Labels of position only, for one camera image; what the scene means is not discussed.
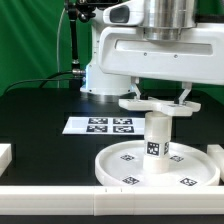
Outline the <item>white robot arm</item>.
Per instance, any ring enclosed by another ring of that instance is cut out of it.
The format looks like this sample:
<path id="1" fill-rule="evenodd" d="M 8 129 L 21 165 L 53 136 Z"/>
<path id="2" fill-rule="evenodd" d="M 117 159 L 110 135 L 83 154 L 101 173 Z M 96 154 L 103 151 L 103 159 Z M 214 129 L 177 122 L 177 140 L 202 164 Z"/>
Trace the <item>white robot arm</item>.
<path id="1" fill-rule="evenodd" d="M 92 59 L 81 91 L 98 99 L 180 82 L 224 86 L 224 18 L 197 16 L 196 0 L 87 3 Z"/>

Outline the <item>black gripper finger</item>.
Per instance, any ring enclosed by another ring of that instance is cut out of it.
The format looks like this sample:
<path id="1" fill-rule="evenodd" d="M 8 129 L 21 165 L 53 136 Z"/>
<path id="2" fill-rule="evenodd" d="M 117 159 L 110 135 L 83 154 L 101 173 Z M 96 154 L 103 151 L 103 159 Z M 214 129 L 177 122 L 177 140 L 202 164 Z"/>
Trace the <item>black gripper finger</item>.
<path id="1" fill-rule="evenodd" d="M 138 84 L 140 83 L 140 79 L 138 77 L 132 77 L 131 78 L 131 86 L 132 90 L 135 93 L 135 98 L 140 99 L 141 96 L 141 91 L 138 87 Z"/>
<path id="2" fill-rule="evenodd" d="M 182 92 L 175 97 L 174 103 L 175 104 L 184 104 L 185 99 L 189 95 L 192 90 L 192 83 L 191 82 L 183 82 L 182 83 Z"/>

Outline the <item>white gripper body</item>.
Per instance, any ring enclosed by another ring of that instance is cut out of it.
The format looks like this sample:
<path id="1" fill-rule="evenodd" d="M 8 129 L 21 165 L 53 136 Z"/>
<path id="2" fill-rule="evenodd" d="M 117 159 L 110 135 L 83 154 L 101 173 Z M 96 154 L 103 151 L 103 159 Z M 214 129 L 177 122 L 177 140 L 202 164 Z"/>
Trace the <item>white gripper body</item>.
<path id="1" fill-rule="evenodd" d="M 139 27 L 108 27 L 98 64 L 105 73 L 224 85 L 224 24 L 199 24 L 178 41 L 147 40 Z"/>

